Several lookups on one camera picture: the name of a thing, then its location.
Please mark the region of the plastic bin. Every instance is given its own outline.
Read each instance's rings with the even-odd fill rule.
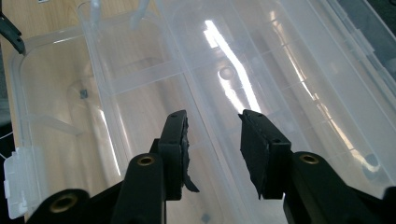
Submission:
[[[259,201],[250,182],[239,150],[244,108],[266,115],[293,151],[324,157],[349,186],[381,197],[395,184],[394,80],[337,1],[157,6],[160,16],[146,12],[136,22],[133,12],[100,20],[85,3],[78,13],[90,56],[77,29],[40,38],[50,40],[14,60],[20,154],[46,164],[26,171],[38,176],[35,205],[56,190],[93,195],[121,180],[180,109],[188,112],[189,173],[201,192],[183,189],[180,202],[167,203],[169,223],[286,223],[282,202]],[[53,57],[73,48],[80,58]],[[29,57],[56,62],[29,66]]]

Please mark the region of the wooden table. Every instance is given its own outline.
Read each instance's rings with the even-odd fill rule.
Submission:
[[[78,25],[78,6],[84,0],[49,0],[38,3],[37,0],[3,0],[3,13],[22,32],[22,39],[45,35],[57,30]],[[155,10],[150,1],[150,9]],[[105,17],[117,15],[136,9],[138,0],[102,0],[102,12]],[[12,45],[1,36],[1,48],[3,51],[3,61],[6,72],[7,92],[11,120],[13,123],[14,139],[18,145],[18,130],[15,126],[15,110],[10,85],[8,62],[12,56]]]

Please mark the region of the screw hole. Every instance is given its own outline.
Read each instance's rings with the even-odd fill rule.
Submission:
[[[154,162],[155,162],[155,160],[152,157],[143,157],[137,161],[137,164],[139,164],[141,166],[147,166],[147,165],[151,165]]]
[[[73,194],[65,194],[53,202],[49,208],[52,213],[62,213],[73,207],[78,200],[78,197]]]
[[[308,154],[302,155],[300,157],[300,160],[302,160],[302,161],[304,161],[306,163],[309,163],[309,164],[318,164],[319,163],[318,158],[316,158],[314,156],[311,156],[311,155],[308,155]]]

